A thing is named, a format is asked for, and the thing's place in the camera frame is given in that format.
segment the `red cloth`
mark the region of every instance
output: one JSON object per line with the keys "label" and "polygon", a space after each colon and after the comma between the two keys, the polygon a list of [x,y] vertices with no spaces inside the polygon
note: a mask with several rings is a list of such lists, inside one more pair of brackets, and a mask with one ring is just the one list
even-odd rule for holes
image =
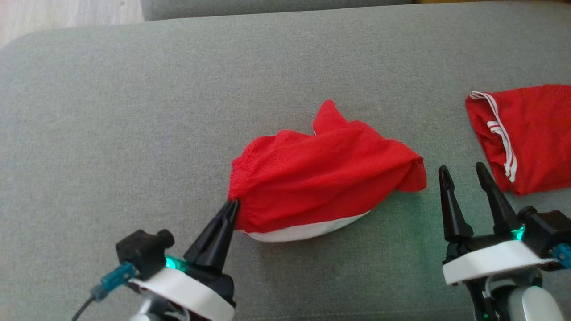
{"label": "red cloth", "polygon": [[466,109],[500,189],[571,186],[571,86],[473,91]]}
{"label": "red cloth", "polygon": [[347,122],[333,101],[323,103],[313,129],[257,138],[234,159],[229,197],[240,199],[237,230],[266,233],[361,215],[394,189],[426,187],[422,157],[363,122]]}

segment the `black cable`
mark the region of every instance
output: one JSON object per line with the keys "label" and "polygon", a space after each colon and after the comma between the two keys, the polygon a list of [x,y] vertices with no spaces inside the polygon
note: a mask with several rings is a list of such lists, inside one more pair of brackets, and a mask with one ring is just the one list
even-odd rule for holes
{"label": "black cable", "polygon": [[85,311],[85,309],[93,301],[95,301],[95,295],[90,296],[89,299],[87,299],[87,301],[85,301],[85,303],[81,306],[81,308],[79,308],[79,310],[77,310],[77,312],[75,313],[73,318],[71,318],[71,321],[77,321],[77,319],[79,319],[79,316]]}

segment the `gray fabric surface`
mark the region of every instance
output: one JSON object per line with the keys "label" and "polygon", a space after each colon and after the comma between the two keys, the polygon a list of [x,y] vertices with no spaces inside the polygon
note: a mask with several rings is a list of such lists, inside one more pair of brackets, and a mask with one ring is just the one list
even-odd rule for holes
{"label": "gray fabric surface", "polygon": [[146,21],[214,15],[259,14],[407,5],[412,0],[141,0]]}
{"label": "gray fabric surface", "polygon": [[[393,193],[331,234],[236,234],[238,320],[469,320],[441,272],[437,169],[477,234],[492,218],[464,99],[571,83],[571,6],[479,2],[177,19],[35,33],[0,51],[0,319],[69,320],[117,264],[114,244],[171,230],[181,255],[227,196],[252,139],[311,132],[334,99],[425,157],[428,188]],[[571,213],[571,190],[509,196]],[[571,317],[571,274],[545,285]],[[127,289],[82,321],[127,320]]]}

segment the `blue cable connector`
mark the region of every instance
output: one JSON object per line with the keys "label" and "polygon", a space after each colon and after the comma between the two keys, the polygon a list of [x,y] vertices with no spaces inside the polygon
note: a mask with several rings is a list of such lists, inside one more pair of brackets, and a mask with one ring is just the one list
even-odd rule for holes
{"label": "blue cable connector", "polygon": [[560,243],[553,248],[551,255],[564,267],[571,269],[571,246]]}
{"label": "blue cable connector", "polygon": [[113,272],[107,274],[101,279],[101,283],[93,287],[90,291],[96,302],[101,302],[107,297],[109,292],[127,284],[129,279],[134,278],[136,274],[135,267],[125,262],[116,268]]}

